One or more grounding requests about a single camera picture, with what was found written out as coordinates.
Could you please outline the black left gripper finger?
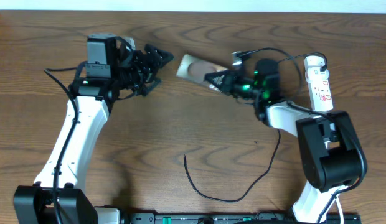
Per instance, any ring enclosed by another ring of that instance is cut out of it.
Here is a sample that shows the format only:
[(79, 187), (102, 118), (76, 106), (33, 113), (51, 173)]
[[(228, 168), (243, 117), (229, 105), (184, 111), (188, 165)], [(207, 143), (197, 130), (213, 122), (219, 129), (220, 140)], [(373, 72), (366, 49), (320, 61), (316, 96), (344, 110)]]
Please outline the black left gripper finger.
[(147, 96), (151, 91), (153, 91), (159, 84), (161, 83), (161, 79), (160, 78), (154, 78), (152, 82), (149, 83), (149, 85), (147, 86), (146, 84), (144, 84), (141, 88), (141, 92), (140, 94), (142, 96)]
[(144, 50), (146, 51), (149, 65), (155, 69), (163, 68), (174, 59), (172, 53), (161, 50), (151, 44), (146, 44)]

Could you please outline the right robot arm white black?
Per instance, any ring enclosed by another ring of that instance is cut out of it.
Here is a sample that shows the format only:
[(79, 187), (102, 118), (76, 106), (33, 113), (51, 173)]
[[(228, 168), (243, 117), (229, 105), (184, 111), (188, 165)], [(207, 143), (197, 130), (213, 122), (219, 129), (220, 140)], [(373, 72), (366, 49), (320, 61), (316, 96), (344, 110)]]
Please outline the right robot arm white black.
[(358, 187), (367, 173), (367, 160), (345, 111), (334, 111), (327, 61), (322, 56), (304, 58), (311, 108), (303, 108), (281, 96), (278, 62), (259, 60), (255, 76), (246, 78), (243, 63), (236, 70), (208, 73), (204, 80), (221, 93), (251, 99), (255, 114), (265, 125), (298, 138), (307, 179), (292, 207), (296, 221), (322, 223), (338, 196)]

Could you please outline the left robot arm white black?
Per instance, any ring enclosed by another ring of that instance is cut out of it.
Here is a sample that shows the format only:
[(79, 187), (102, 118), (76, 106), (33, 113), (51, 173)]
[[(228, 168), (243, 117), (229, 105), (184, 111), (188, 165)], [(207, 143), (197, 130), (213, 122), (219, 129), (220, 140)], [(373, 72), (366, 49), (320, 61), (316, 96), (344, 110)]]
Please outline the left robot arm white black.
[(157, 72), (173, 54), (132, 38), (96, 33), (87, 38), (87, 59), (74, 68), (64, 87), (67, 114), (52, 153), (32, 185), (20, 185), (13, 197), (19, 223), (127, 223), (117, 207), (94, 206), (85, 194), (96, 141), (120, 91), (146, 96), (160, 82)]

